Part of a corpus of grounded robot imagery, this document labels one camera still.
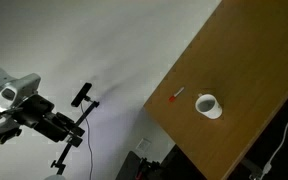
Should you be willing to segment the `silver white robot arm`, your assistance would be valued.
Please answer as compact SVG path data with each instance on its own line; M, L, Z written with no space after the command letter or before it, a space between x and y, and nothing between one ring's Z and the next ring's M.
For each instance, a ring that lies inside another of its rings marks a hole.
M84 130L55 105L38 94L41 77L32 73L14 78L0 68L0 145L19 136L21 126L34 129L53 142L66 141L78 147Z

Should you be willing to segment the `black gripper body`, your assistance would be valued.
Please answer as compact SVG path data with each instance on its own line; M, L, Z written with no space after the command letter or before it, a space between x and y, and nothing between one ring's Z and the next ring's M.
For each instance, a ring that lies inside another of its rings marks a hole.
M33 95L20 105L21 111L12 115L20 125L36 130L54 142L63 141L66 127L59 113L52 112L54 104L40 95Z

